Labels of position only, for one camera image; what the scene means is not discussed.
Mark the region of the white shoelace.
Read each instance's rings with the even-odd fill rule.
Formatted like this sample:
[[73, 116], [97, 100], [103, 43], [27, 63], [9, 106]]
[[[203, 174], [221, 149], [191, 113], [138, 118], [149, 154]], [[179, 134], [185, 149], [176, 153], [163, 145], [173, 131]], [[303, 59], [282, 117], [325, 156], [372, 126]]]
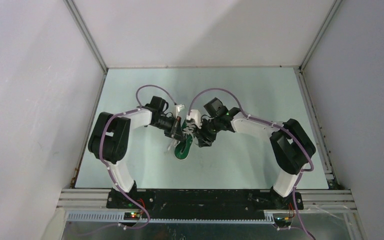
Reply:
[[[192, 123], [192, 122], [190, 122], [191, 123], [191, 126], [192, 127], [194, 127], [194, 130], [195, 130], [195, 125]], [[173, 139], [173, 141], [174, 142], [172, 142], [171, 143], [171, 146], [174, 146], [174, 148], [176, 147], [176, 145], [179, 143], [179, 142], [184, 142], [185, 141], [185, 137], [186, 137], [186, 135], [185, 135], [185, 133], [183, 133], [183, 131], [182, 131], [182, 125], [180, 126], [180, 125], [177, 125], [176, 127], [176, 129], [173, 129], [173, 128], [169, 128], [169, 130], [165, 130], [164, 131], [164, 135], [166, 136], [166, 137], [169, 137], [169, 138], [172, 138]]]

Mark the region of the green canvas sneaker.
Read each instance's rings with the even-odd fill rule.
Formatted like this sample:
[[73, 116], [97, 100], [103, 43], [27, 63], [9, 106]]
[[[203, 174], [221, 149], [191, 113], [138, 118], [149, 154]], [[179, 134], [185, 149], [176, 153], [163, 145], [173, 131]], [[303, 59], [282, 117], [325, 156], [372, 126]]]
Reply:
[[174, 156], [179, 161], [184, 161], [190, 152], [190, 148], [194, 141], [194, 127], [187, 120], [182, 125], [182, 132], [185, 133], [185, 140], [179, 142], [174, 148]]

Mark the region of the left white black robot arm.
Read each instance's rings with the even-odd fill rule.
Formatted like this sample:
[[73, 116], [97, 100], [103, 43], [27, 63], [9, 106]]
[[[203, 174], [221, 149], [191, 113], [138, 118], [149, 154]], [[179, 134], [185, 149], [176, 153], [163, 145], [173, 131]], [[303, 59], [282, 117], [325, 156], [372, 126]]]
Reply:
[[138, 202], [137, 182], [129, 164], [145, 163], [162, 156], [163, 145], [185, 141], [180, 111], [183, 106], [169, 111], [168, 102], [153, 96], [145, 105], [121, 113], [101, 112], [88, 141], [88, 151], [106, 167], [112, 190], [119, 193], [118, 201], [125, 208]]

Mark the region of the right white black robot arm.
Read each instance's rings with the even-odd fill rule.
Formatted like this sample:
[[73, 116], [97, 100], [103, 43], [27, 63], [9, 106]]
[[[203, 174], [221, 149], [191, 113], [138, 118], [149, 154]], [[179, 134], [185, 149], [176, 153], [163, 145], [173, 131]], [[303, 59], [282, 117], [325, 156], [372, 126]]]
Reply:
[[199, 110], [190, 108], [187, 120], [195, 126], [193, 132], [200, 147], [210, 147], [221, 131], [245, 134], [266, 139], [273, 150], [280, 171], [269, 190], [270, 203], [276, 209], [298, 209], [297, 186], [305, 172], [314, 170], [312, 156], [316, 147], [301, 124], [291, 118], [288, 121], [268, 121], [246, 112], [241, 105], [227, 109], [213, 98], [204, 105], [209, 115], [202, 119]]

